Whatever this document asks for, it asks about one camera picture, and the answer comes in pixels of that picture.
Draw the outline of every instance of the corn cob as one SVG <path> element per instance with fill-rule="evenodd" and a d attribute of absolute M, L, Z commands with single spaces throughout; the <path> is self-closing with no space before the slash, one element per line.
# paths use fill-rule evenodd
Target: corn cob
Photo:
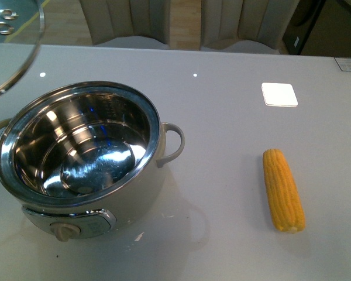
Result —
<path fill-rule="evenodd" d="M 263 154 L 264 179 L 272 222 L 279 231 L 296 233 L 305 228 L 297 186 L 279 149 Z"/>

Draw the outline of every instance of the pot rim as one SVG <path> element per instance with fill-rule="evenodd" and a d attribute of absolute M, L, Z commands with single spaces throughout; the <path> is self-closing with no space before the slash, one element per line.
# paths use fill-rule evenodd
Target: pot rim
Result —
<path fill-rule="evenodd" d="M 150 127 L 150 138 L 146 152 L 139 163 L 116 183 L 100 191 L 81 196 L 62 198 L 42 194 L 26 185 L 16 174 L 14 151 L 19 132 L 26 128 L 30 120 L 44 113 L 52 102 L 63 101 L 66 98 L 83 95 L 91 91 L 112 94 L 135 102 L 146 114 Z M 161 122 L 153 103 L 138 90 L 124 84 L 109 81 L 86 81 L 66 85 L 52 90 L 35 99 L 21 109 L 10 121 L 0 136 L 0 181 L 3 186 L 22 203 L 47 208 L 69 208 L 90 204 L 102 200 L 106 196 L 123 189 L 134 180 L 154 158 L 160 143 Z"/>

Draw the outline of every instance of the chair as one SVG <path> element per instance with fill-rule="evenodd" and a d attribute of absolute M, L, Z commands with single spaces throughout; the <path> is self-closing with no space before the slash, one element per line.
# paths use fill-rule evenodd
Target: chair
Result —
<path fill-rule="evenodd" d="M 92 44 L 169 49 L 170 0 L 80 0 Z"/>
<path fill-rule="evenodd" d="M 299 0 L 202 0 L 201 50 L 280 54 Z"/>

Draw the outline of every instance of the white table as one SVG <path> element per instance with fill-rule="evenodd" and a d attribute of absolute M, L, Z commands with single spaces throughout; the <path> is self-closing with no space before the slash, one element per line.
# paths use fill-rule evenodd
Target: white table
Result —
<path fill-rule="evenodd" d="M 149 213 L 91 239 L 57 241 L 0 184 L 0 280 L 351 280 L 351 72 L 333 58 L 42 46 L 0 98 L 0 120 L 89 80 L 147 95 L 183 129 L 185 149 Z M 290 83 L 298 106 L 266 106 L 263 82 Z M 167 137 L 172 151 L 178 138 Z M 272 226 L 268 148 L 284 152 L 297 182 L 298 234 Z"/>

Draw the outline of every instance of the label sticker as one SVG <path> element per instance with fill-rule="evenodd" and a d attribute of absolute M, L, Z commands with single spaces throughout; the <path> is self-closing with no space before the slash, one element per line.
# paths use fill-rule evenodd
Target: label sticker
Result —
<path fill-rule="evenodd" d="M 342 71 L 351 71 L 351 59 L 345 57 L 335 57 L 334 59 Z"/>
<path fill-rule="evenodd" d="M 270 107 L 296 107 L 297 97 L 291 84 L 263 83 L 261 85 L 265 104 Z"/>

